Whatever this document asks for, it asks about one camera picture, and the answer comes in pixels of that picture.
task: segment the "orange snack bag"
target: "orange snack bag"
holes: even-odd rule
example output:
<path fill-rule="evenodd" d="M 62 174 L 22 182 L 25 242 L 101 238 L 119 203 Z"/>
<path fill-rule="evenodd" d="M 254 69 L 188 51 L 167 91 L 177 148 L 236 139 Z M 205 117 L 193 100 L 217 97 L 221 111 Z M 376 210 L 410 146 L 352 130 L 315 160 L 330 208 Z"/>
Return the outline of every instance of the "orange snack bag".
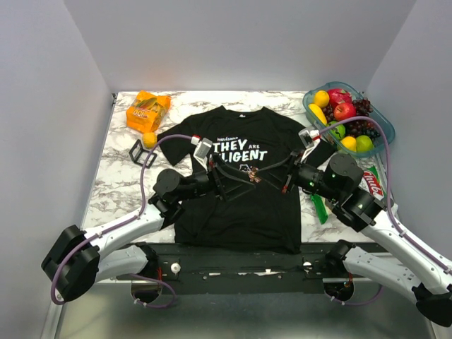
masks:
<path fill-rule="evenodd" d="M 171 105 L 171 97 L 155 96 L 141 90 L 127 109 L 127 126 L 141 133 L 154 132 Z"/>

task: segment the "white wall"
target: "white wall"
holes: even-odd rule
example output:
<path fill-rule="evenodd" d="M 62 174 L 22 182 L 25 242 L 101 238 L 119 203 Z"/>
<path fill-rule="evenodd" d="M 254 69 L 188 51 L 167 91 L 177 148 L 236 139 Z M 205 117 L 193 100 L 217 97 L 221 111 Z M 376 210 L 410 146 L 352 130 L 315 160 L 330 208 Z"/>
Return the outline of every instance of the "white wall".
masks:
<path fill-rule="evenodd" d="M 402 221 L 452 258 L 452 2 L 418 0 L 371 80 L 392 121 Z"/>
<path fill-rule="evenodd" d="M 415 0 L 65 0 L 115 90 L 366 88 Z"/>
<path fill-rule="evenodd" d="M 40 264 L 82 219 L 112 97 L 61 0 L 1 8 L 0 336 L 32 339 L 50 303 Z"/>

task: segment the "marble tabletop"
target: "marble tabletop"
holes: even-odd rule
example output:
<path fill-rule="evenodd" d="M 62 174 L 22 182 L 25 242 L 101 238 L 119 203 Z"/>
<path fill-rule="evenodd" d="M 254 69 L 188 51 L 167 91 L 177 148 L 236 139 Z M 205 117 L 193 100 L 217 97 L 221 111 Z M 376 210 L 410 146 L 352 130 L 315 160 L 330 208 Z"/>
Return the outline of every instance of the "marble tabletop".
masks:
<path fill-rule="evenodd" d="M 191 114 L 206 112 L 224 105 L 235 111 L 255 111 L 262 106 L 293 118 L 301 124 L 310 123 L 305 116 L 302 104 L 304 92 L 156 92 L 156 95 L 170 95 L 172 105 L 156 133 L 166 131 Z M 141 133 L 126 126 L 126 110 L 130 107 L 137 92 L 121 92 L 117 96 L 112 120 L 109 125 L 105 146 L 100 159 L 93 190 L 82 228 L 94 227 L 115 220 L 132 212 L 141 205 L 139 189 L 140 167 L 132 163 L 129 151 Z M 376 158 L 358 160 L 363 167 L 377 163 Z M 160 171 L 171 165 L 160 149 L 151 169 L 145 172 L 147 196 L 153 193 L 152 187 Z M 191 162 L 187 156 L 175 167 L 183 175 L 191 174 Z M 334 215 L 330 215 L 321 225 L 310 198 L 300 192 L 302 207 L 302 242 L 336 242 L 346 239 L 350 242 L 371 242 L 360 233 L 344 226 Z M 147 242 L 174 242 L 174 227 L 170 226 L 156 233 L 137 239 Z"/>

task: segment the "blue plastic basket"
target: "blue plastic basket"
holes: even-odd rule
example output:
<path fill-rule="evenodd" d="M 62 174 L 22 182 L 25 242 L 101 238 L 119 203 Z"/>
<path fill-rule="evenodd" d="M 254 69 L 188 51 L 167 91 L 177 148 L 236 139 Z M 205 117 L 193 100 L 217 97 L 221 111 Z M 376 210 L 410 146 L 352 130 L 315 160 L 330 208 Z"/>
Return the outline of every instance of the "blue plastic basket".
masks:
<path fill-rule="evenodd" d="M 316 88 L 315 90 L 310 90 L 303 97 L 303 106 L 306 109 L 307 119 L 309 120 L 309 122 L 311 122 L 311 124 L 313 124 L 318 129 L 323 129 L 325 127 L 325 125 L 323 125 L 321 123 L 321 121 L 319 120 L 319 118 L 317 118 L 316 115 L 309 109 L 309 104 L 312 104 L 314 102 L 314 95 L 317 93 L 317 91 L 332 90 L 334 88 L 342 88 L 343 90 L 350 92 L 350 94 L 353 97 L 353 100 L 363 98 L 363 95 L 361 95 L 361 93 L 356 91 L 352 86 L 347 85 L 346 83 L 341 83 L 339 81 L 333 81 L 333 82 L 327 83 L 319 88 Z M 381 128 L 384 131 L 386 138 L 388 139 L 388 143 L 391 143 L 394 140 L 394 138 L 396 137 L 396 131 L 394 130 L 393 125 L 372 104 L 371 104 L 371 107 L 374 109 L 374 111 L 369 114 L 369 117 L 371 117 L 373 120 L 375 120 L 376 122 L 379 123 L 379 125 L 381 126 Z M 383 144 L 382 137 L 378 137 L 377 139 L 374 140 L 374 149 L 372 149 L 368 152 L 362 152 L 362 153 L 353 152 L 353 151 L 345 148 L 344 145 L 340 142 L 340 140 L 338 140 L 331 131 L 328 132 L 328 135 L 326 136 L 326 138 L 331 143 L 338 144 L 339 148 L 341 148 L 346 153 L 353 155 L 354 157 L 371 157 L 375 154 L 380 153 L 382 150 L 384 150 L 384 144 Z"/>

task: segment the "black t-shirt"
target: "black t-shirt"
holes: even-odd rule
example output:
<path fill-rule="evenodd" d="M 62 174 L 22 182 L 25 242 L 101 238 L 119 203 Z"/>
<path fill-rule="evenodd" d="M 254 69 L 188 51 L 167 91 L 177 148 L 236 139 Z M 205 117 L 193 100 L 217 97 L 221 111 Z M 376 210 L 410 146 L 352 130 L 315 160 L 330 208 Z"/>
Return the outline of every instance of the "black t-shirt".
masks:
<path fill-rule="evenodd" d="M 213 142 L 213 152 L 242 171 L 263 168 L 284 160 L 292 150 L 303 149 L 298 132 L 304 127 L 268 108 L 256 112 L 235 112 L 223 106 L 195 114 L 158 136 L 197 135 Z M 191 155 L 194 172 L 203 170 L 193 158 L 194 146 L 186 140 L 171 139 L 161 146 L 163 154 L 176 165 Z M 319 166 L 334 152 L 323 143 L 309 156 Z M 175 223 L 175 241 L 182 244 L 222 246 L 233 249 L 269 249 L 298 253 L 301 244 L 299 192 L 281 194 L 264 180 L 256 189 L 229 202 L 214 194 L 182 202 L 185 212 Z"/>

